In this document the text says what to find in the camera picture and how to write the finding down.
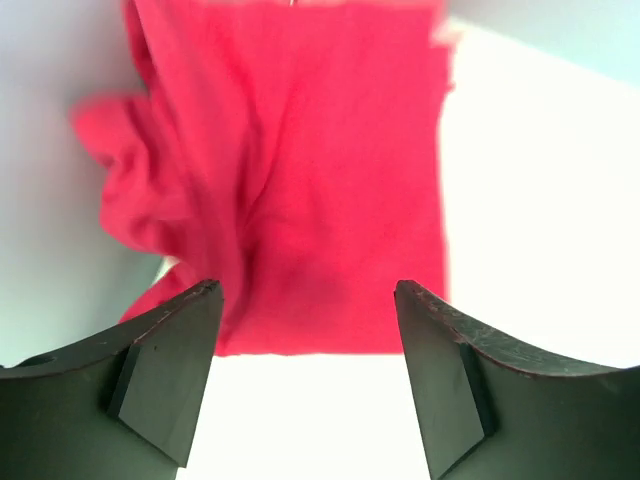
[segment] red towel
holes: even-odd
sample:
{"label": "red towel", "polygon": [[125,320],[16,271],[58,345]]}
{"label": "red towel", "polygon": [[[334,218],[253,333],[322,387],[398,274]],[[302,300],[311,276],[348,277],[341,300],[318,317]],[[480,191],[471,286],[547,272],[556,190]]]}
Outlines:
{"label": "red towel", "polygon": [[74,112],[101,222],[181,262],[127,313],[221,281],[216,350],[399,353],[399,279],[444,295],[430,7],[126,3],[148,91]]}

